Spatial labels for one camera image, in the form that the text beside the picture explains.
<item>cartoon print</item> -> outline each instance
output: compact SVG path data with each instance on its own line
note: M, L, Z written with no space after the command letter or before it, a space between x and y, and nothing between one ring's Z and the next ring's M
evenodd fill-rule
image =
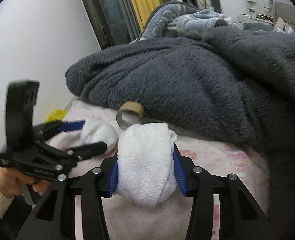
M196 158L196 153L190 150L180 150L182 156L190 157L192 160Z
M236 175L240 178L247 177L246 169L252 165L252 161L248 155L229 143L225 143L224 148L224 153L230 158L232 167L236 168Z

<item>hand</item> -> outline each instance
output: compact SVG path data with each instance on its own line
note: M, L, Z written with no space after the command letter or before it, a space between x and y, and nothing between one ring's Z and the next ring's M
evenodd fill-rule
M43 195L46 192L46 190L49 188L50 185L51 185L51 182L42 180L38 183L35 183L32 186L32 189L35 192L39 193L40 195Z
M24 175L18 170L13 168L0 168L0 191L7 198L11 198L13 195L21 195L22 190L18 179L26 182L27 184L33 184L33 190L39 194L44 193L49 187L49 182L41 181L35 184L35 178Z

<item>gray fleece blanket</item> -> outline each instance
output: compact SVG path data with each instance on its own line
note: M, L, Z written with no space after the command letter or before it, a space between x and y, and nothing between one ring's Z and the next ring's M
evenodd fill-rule
M204 41L156 38L114 46L66 71L69 90L118 109L257 150L295 146L295 35L218 27Z

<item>metal screw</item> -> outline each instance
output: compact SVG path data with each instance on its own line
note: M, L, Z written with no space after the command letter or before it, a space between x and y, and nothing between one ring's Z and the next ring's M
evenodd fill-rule
M63 169L63 166L60 165L60 164L58 164L58 165L55 165L54 168L55 168L56 170L58 170L58 171L61 171L61 170Z
M102 170L101 170L101 168L96 167L96 168L92 169L92 172L93 172L94 174L100 174L100 173L102 172Z
M201 167L199 167L199 166L195 166L195 167L193 168L193 171L194 171L195 173L201 173L201 172L203 171L203 169L202 169Z
M59 176L57 177L57 179L58 179L59 181L63 181L63 180L66 179L66 175L65 175L65 174L61 174L61 175L59 175Z
M74 154L74 152L72 151L72 150L67 150L66 151L69 155L73 155Z
M230 174L230 175L228 175L228 178L229 178L230 180L237 180L237 176L236 176L235 174Z

